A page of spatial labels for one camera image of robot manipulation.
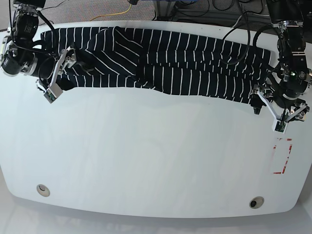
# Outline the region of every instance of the floor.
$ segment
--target floor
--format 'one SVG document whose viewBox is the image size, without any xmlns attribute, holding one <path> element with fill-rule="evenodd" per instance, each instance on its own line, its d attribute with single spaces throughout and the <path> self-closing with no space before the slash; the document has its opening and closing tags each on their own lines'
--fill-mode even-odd
<svg viewBox="0 0 312 234">
<path fill-rule="evenodd" d="M 224 9 L 231 4 L 232 0 L 215 0 L 218 8 Z M 215 10 L 212 0 L 198 0 L 197 3 L 188 6 L 195 10 Z M 252 0 L 250 3 L 242 4 L 244 10 L 259 11 L 261 9 L 260 0 Z M 98 15 L 111 14 L 127 10 L 129 4 L 127 0 L 47 0 L 42 13 L 53 23 L 89 21 Z M 234 6 L 229 11 L 238 11 Z M 8 26 L 8 1 L 0 1 L 0 29 Z M 154 5 L 150 0 L 140 0 L 138 5 L 124 15 L 109 16 L 97 20 L 152 20 L 154 17 Z"/>
</svg>

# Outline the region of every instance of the circular hole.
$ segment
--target circular hole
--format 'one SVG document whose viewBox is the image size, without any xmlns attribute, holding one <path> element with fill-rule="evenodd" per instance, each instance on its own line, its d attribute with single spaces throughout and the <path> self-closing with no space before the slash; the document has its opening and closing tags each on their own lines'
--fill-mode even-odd
<svg viewBox="0 0 312 234">
<path fill-rule="evenodd" d="M 44 197 L 48 197 L 50 195 L 50 190 L 42 184 L 37 185 L 37 192 Z"/>
<path fill-rule="evenodd" d="M 249 207 L 252 209 L 258 209 L 263 205 L 263 203 L 264 203 L 264 198 L 261 196 L 258 196 L 250 201 Z"/>
</svg>

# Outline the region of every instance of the yellow cable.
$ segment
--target yellow cable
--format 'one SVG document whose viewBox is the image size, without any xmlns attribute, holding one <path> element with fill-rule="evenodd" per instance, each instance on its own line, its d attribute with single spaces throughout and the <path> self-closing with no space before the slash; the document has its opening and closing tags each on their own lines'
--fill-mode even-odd
<svg viewBox="0 0 312 234">
<path fill-rule="evenodd" d="M 132 7 L 132 4 L 130 4 L 129 9 L 128 9 L 128 10 L 126 10 L 126 11 L 124 11 L 124 12 L 114 13 L 114 14 L 108 14 L 108 15 L 102 15 L 102 16 L 97 16 L 97 17 L 94 17 L 93 19 L 91 19 L 90 21 L 93 21 L 93 20 L 95 20 L 95 19 L 97 19 L 97 18 L 100 18 L 100 17 L 105 17 L 105 16 L 116 16 L 116 15 L 122 15 L 122 14 L 125 14 L 125 13 L 127 13 L 128 11 L 130 11 L 131 7 Z"/>
</svg>

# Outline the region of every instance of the striped fabric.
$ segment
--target striped fabric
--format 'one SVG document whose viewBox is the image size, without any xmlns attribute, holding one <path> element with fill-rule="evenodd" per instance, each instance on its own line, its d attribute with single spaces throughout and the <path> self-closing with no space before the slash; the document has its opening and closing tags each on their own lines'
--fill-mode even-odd
<svg viewBox="0 0 312 234">
<path fill-rule="evenodd" d="M 264 84 L 267 70 L 250 47 L 236 65 L 223 60 L 237 59 L 246 45 L 184 33 L 133 28 L 61 28 L 58 51 L 75 44 L 93 71 L 76 65 L 59 76 L 71 87 L 136 87 L 170 95 L 199 95 L 250 102 L 254 84 Z M 51 31 L 41 38 L 51 49 Z M 271 53 L 259 49 L 265 62 Z"/>
</svg>

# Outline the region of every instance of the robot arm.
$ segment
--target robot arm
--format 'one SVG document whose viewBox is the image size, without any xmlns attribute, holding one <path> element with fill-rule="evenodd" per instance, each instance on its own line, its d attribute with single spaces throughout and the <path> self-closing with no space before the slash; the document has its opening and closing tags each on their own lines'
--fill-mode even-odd
<svg viewBox="0 0 312 234">
<path fill-rule="evenodd" d="M 299 97 L 310 88 L 311 70 L 307 67 L 304 53 L 306 44 L 303 38 L 300 2 L 267 0 L 267 6 L 272 26 L 278 32 L 279 64 L 270 69 L 268 78 L 272 83 L 271 86 L 257 85 L 252 91 L 251 106 L 255 114 L 259 114 L 261 107 L 266 105 L 274 117 L 273 130 L 285 133 L 290 121 L 304 121 L 306 113 L 310 110 L 305 101 Z M 281 79 L 279 83 L 272 75 L 274 72 Z M 279 116 L 273 109 L 272 101 L 284 109 L 282 115 Z"/>
<path fill-rule="evenodd" d="M 312 83 L 311 70 L 307 68 L 304 53 L 303 16 L 298 0 L 266 0 L 271 22 L 278 32 L 279 64 L 269 67 L 268 78 L 271 85 L 255 86 L 252 91 L 251 106 L 255 114 L 259 114 L 262 106 L 267 106 L 274 116 L 273 130 L 285 132 L 290 121 L 305 120 L 309 107 L 299 99 L 309 90 Z M 41 14 L 45 0 L 14 0 L 15 13 L 10 18 L 9 35 L 4 38 L 0 59 L 5 74 L 15 76 L 24 73 L 38 77 L 37 86 L 44 91 L 44 96 L 52 103 L 61 94 L 57 84 L 57 76 L 66 67 L 72 67 L 81 59 L 77 58 L 75 48 L 48 51 L 44 41 L 33 41 L 41 17 L 54 31 L 49 21 Z M 273 77 L 276 73 L 281 81 Z M 278 115 L 271 102 L 284 109 Z"/>
</svg>

